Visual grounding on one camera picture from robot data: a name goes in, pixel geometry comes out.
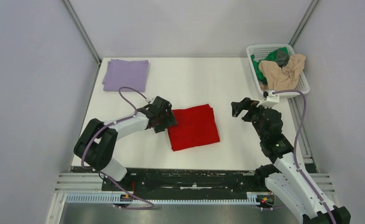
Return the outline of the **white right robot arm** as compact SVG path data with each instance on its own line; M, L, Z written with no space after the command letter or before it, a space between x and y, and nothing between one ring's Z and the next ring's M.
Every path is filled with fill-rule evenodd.
M242 120L252 124L263 154L271 161L255 170L257 189L275 193L301 224L350 223L347 208L330 200L296 158L296 150L282 132L280 112L250 98L232 102L231 107L233 117L247 111Z

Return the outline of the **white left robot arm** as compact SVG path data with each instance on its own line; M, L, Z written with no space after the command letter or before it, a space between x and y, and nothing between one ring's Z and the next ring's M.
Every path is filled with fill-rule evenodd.
M163 132L177 121L172 111L172 104L157 96L141 108L134 108L131 115L109 123L91 119L80 135L74 147L74 154L81 159L83 168L91 168L113 179L113 184L120 190L131 185L127 168L113 158L116 142L136 132L153 129L155 133Z

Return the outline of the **beige t shirt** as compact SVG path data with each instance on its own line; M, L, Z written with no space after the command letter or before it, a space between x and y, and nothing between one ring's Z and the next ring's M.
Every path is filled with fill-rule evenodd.
M294 90L297 87L299 76L305 67L306 56L293 54L289 62L280 68L276 62L263 60L259 63L259 70L267 79L269 90Z

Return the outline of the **right aluminium corner post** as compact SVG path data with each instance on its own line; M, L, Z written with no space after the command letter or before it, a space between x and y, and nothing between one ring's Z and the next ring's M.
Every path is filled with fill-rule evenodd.
M306 9L303 17L301 18L295 32L293 33L293 35L289 41L289 45L294 46L296 44L296 42L298 41L299 37L301 36L307 22L311 18L312 14L314 13L319 2L320 2L320 0L311 0L310 1L308 8Z

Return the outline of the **folded lilac t shirt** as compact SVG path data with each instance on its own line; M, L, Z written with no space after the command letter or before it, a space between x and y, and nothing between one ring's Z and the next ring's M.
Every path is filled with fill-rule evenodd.
M131 87L139 92L145 92L148 71L148 60L112 59L107 64L107 71L102 81L103 90L117 92L121 87Z

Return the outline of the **aluminium corner post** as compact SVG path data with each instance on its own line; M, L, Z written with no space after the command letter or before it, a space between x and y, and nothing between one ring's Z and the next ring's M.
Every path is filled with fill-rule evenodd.
M98 66L101 65L102 59L99 56L97 50L95 49L88 33L86 32L83 23L81 22L76 10L73 7L73 4L70 0L61 0L61 2L64 4L64 7L66 8L68 14L70 15L74 25L78 29L84 43L86 44L91 56L93 57L94 61Z
M296 44L296 42L298 41L299 37L301 36L307 22L311 18L312 14L314 13L319 2L320 2L320 0L311 0L310 1L308 8L306 9L303 17L301 18L295 32L293 33L293 35L289 41L289 45L294 46Z

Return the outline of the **white plastic laundry basket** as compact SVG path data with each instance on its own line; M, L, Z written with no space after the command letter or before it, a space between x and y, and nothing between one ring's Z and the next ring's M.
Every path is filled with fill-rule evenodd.
M251 56L254 55L254 60L257 62L258 60L265 59L269 53L271 53L279 48L286 48L289 55L295 54L293 47L291 45L285 44L285 43L256 44L256 45L250 45L246 48L249 65L251 68L251 72L253 73L254 83L255 83L256 89L260 95L263 94L263 90L261 89L261 86L260 86L262 84L262 82L260 82L257 78ZM310 91L309 84L307 82L307 79L306 79L303 71L301 72L301 74L299 76L296 90L301 91L303 94L307 94Z

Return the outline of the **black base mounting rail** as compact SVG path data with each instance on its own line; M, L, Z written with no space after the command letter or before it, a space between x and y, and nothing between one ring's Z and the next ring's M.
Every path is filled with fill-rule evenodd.
M118 184L136 197L150 200L246 199L248 192L269 192L265 178L274 165L251 170L128 168Z

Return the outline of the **grey t shirt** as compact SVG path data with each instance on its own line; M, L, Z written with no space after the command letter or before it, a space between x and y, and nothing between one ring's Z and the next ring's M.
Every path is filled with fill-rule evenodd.
M276 56L275 56L275 62L280 68L283 68L286 66L289 62L289 54L282 51L281 49L277 49Z

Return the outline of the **red t shirt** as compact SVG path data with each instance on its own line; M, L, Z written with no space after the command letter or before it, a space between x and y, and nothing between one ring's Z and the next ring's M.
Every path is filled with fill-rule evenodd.
M173 110L177 125L168 128L171 149L205 146L220 142L214 110L209 104Z

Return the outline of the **left aluminium corner post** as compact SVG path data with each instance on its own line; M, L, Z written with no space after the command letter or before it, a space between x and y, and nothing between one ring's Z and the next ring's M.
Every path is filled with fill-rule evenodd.
M76 10L73 7L73 4L70 0L61 0L61 2L64 4L64 7L66 8L68 14L70 15L74 25L78 29L84 43L86 44L91 56L93 57L94 61L98 66L101 65L102 59L99 56L97 50L95 49L88 33L86 32L83 23L81 22Z

